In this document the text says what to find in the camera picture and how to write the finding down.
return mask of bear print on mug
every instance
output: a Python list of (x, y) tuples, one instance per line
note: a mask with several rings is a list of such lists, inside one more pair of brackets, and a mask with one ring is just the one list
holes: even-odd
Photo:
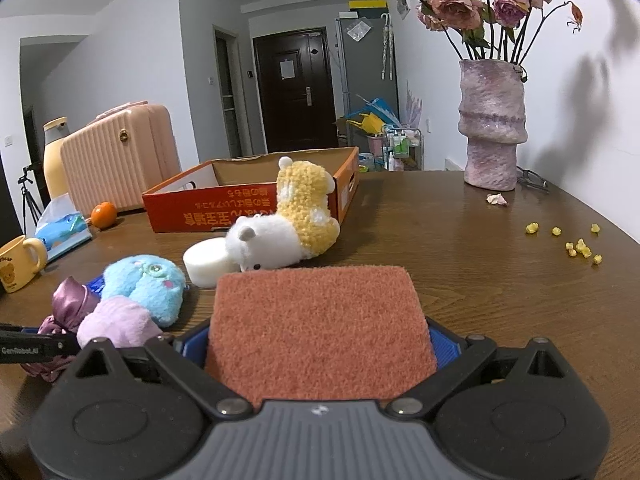
[(11, 285), (15, 281), (14, 264), (9, 263), (0, 267), (0, 280), (2, 280), (5, 285)]

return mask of wooden table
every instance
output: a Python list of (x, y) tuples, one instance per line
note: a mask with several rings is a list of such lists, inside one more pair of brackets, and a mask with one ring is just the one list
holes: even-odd
[[(599, 480), (640, 478), (640, 246), (567, 193), (521, 188), (505, 193), (509, 208), (466, 186), (460, 172), (365, 174), (328, 253), (314, 266), (404, 266), (425, 313), (453, 331), (485, 333), (504, 346), (535, 335), (553, 340), (606, 411), (612, 428)], [(530, 222), (540, 232), (526, 235)], [(590, 232), (592, 223), (602, 228)], [(552, 227), (562, 228), (558, 238)], [(151, 253), (182, 264), (206, 234), (154, 234), (144, 214), (101, 232), (47, 267), (22, 291), (0, 300), (0, 322), (37, 326), (50, 313), (58, 283), (86, 282), (105, 265)], [(570, 258), (567, 241), (584, 238), (604, 261)], [(380, 284), (384, 294), (384, 285)], [(181, 332), (212, 311), (214, 293), (191, 290), (175, 326)], [(21, 478), (39, 478), (25, 449), (25, 426), (47, 386), (17, 365), (0, 367), (0, 452)]]

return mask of white cylindrical object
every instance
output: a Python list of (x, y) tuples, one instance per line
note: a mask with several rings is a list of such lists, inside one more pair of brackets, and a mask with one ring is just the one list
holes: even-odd
[(191, 283), (200, 288), (215, 288), (223, 274), (240, 271), (240, 266), (226, 252), (223, 237), (210, 238), (189, 247), (182, 260)]

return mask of tissue box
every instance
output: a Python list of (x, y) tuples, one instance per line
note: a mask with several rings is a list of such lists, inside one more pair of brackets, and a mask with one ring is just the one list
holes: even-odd
[(47, 248), (49, 261), (69, 252), (92, 238), (82, 213), (76, 210), (68, 194), (55, 197), (47, 205), (38, 224), (35, 238)]

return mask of white plush toy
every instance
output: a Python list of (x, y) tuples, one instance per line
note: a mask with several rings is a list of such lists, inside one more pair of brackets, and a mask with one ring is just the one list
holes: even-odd
[(226, 234), (226, 251), (242, 272), (279, 269), (313, 258), (331, 247), (340, 234), (327, 195), (334, 178), (324, 168), (283, 156), (278, 166), (278, 209), (273, 215), (238, 217)]

